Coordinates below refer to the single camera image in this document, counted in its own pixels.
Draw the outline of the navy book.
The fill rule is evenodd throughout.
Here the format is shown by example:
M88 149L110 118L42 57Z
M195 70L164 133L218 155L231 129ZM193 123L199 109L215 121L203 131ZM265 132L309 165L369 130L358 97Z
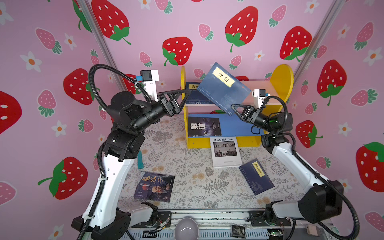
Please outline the navy book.
M239 167L254 195L259 195L275 187L258 159Z

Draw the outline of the black wolf cover book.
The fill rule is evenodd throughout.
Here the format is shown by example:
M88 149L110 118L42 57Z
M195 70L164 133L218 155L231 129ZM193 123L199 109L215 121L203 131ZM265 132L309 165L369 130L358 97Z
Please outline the black wolf cover book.
M221 135L219 118L188 117L189 137L218 137Z

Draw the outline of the white photo cover book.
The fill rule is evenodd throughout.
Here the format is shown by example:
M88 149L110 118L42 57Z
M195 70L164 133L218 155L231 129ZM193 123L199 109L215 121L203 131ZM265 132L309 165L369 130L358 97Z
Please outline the white photo cover book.
M213 168L239 167L242 165L236 137L211 137Z

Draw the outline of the blue book yellow label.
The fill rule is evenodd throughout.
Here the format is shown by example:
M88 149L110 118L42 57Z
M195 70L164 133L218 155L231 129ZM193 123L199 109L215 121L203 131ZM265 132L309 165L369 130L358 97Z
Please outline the blue book yellow label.
M187 105L212 105L213 102L200 93L197 88L200 85L198 82L186 82L186 89L191 91L190 96L186 100Z

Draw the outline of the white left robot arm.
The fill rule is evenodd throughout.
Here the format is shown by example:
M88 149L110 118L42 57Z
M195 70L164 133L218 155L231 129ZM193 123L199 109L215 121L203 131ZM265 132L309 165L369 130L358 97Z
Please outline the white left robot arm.
M72 228L80 232L79 240L118 240L129 227L156 222L154 205L143 202L123 212L117 207L118 199L145 141L145 129L164 116L179 114L190 94L190 90L168 91L149 102L137 100L130 92L113 96L106 108L114 119L113 127L97 154L101 175L86 211L72 222Z

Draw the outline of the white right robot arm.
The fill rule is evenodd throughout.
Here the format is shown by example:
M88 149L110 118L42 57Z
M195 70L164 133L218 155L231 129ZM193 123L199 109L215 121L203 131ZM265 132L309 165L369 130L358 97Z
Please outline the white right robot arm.
M276 201L266 205L262 219L268 224L283 218L305 220L314 224L341 214L343 200L332 187L342 191L342 185L338 181L329 181L316 172L294 152L296 141L287 139L293 129L292 114L282 112L267 116L261 109L237 104L233 104L231 108L243 122L267 132L262 136L263 147L289 169L305 192L298 201Z

